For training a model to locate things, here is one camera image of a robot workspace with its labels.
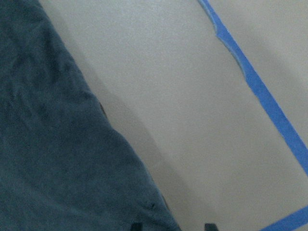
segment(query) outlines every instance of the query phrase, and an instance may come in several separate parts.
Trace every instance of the dark blue cloth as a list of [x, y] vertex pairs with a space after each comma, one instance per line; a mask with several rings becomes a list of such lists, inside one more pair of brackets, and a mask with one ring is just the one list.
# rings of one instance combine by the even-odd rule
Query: dark blue cloth
[[0, 1], [0, 230], [179, 231], [37, 0]]

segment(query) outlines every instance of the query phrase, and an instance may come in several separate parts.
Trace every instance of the gray surface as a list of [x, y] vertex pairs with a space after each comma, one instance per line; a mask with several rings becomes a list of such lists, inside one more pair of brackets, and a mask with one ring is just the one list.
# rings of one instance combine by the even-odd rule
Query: gray surface
[[[307, 176], [194, 0], [42, 0], [183, 231], [257, 231], [308, 205]], [[308, 143], [304, 1], [211, 1]]]

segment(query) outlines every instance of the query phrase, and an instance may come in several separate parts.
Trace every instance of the blue stripe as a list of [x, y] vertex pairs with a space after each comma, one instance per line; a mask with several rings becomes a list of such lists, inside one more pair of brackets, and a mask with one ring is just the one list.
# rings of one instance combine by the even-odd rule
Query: blue stripe
[[[225, 44], [231, 54], [234, 56], [240, 65], [246, 82], [259, 99], [263, 109], [269, 115], [270, 119], [276, 126], [277, 130], [281, 133], [286, 144], [294, 154], [295, 158], [300, 163], [301, 167], [308, 176], [308, 149], [304, 142], [299, 137], [296, 130], [293, 128], [290, 121], [287, 119], [282, 109], [279, 107], [270, 91], [262, 82], [260, 76], [254, 70], [236, 41], [232, 38], [214, 9], [211, 7], [207, 0], [199, 0], [200, 4], [212, 20], [217, 37]], [[286, 218], [278, 221], [277, 223], [263, 229], [262, 231], [292, 231], [302, 225], [308, 223], [308, 208], [305, 207]]]

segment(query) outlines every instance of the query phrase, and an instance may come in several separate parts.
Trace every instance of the blue tape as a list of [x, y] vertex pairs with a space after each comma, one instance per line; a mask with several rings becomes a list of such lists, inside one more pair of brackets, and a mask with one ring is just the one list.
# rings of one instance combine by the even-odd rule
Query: blue tape
[[[286, 144], [300, 163], [301, 167], [308, 176], [308, 149], [287, 119], [282, 109], [279, 107], [274, 97], [271, 95], [260, 76], [254, 70], [240, 47], [237, 45], [231, 34], [228, 32], [214, 9], [207, 0], [199, 0], [200, 4], [212, 20], [216, 36], [225, 44], [231, 54], [234, 56], [245, 76], [248, 86], [259, 99], [263, 109], [269, 115], [277, 130], [281, 133]], [[286, 218], [274, 223], [262, 231], [292, 231], [308, 223], [308, 208], [305, 207]]]

